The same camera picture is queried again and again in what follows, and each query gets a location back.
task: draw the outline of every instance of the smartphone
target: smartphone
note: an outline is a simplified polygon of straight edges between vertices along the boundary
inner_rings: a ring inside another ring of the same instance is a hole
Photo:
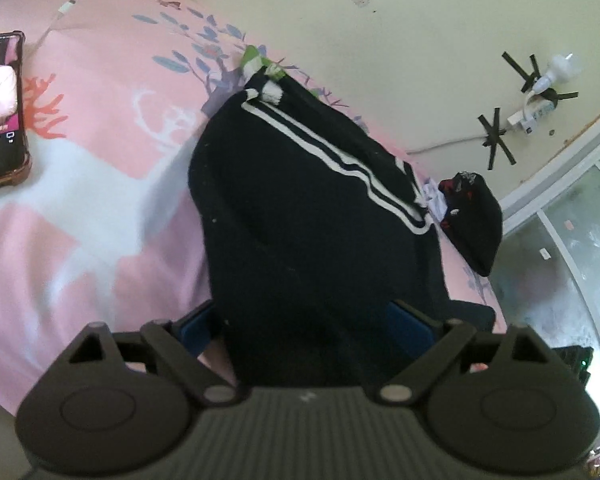
[[[0,187],[23,182],[31,168],[22,108],[22,46],[19,30],[0,34]]]

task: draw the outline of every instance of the white frame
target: white frame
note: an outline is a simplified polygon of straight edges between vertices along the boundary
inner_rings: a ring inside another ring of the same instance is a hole
[[[582,157],[582,154],[585,153],[584,150],[587,149],[589,150],[589,153],[586,153],[582,160],[564,173],[562,177],[558,178],[551,186],[542,192],[538,192],[539,187],[542,187],[543,183],[550,181],[555,173],[558,173],[560,170],[564,171],[564,168],[570,161],[573,163],[574,158]],[[570,270],[574,282],[587,306],[596,335],[600,341],[600,314],[597,309],[593,307],[589,295],[585,292],[582,274],[578,270],[578,266],[573,257],[569,254],[567,247],[564,245],[562,239],[555,230],[555,227],[551,224],[545,212],[542,210],[542,208],[547,206],[551,200],[563,193],[586,171],[594,166],[600,170],[600,118],[589,130],[558,154],[558,156],[542,168],[541,171],[536,173],[529,181],[525,182],[522,186],[501,200],[500,206],[505,214],[509,213],[508,218],[504,221],[504,235],[510,233],[513,229],[517,228],[532,216],[538,217],[542,222],[542,225],[551,236],[561,257],[564,259]],[[520,204],[521,207],[515,209],[517,204]],[[600,435],[596,439],[595,445],[600,445]]]

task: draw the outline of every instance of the phone screen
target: phone screen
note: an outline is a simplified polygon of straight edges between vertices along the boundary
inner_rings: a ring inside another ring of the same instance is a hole
[[[24,35],[0,34],[0,177],[20,168],[26,141],[22,124],[22,41]]]

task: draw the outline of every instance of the bed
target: bed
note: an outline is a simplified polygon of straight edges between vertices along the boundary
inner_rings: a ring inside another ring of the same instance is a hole
[[[136,330],[209,298],[187,166],[240,86],[248,44],[408,160],[289,58],[190,0],[0,0],[10,30],[27,37],[34,161],[26,183],[0,190],[0,404],[11,413],[88,322]],[[488,280],[440,240],[451,297],[492,306],[503,331]]]

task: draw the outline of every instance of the ribbed gray panel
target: ribbed gray panel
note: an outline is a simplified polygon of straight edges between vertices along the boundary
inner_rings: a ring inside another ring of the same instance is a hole
[[[360,388],[255,389],[207,410],[163,460],[117,480],[507,480],[447,455],[413,412],[370,402]],[[66,477],[37,471],[27,480]],[[542,480],[585,479],[580,469]]]

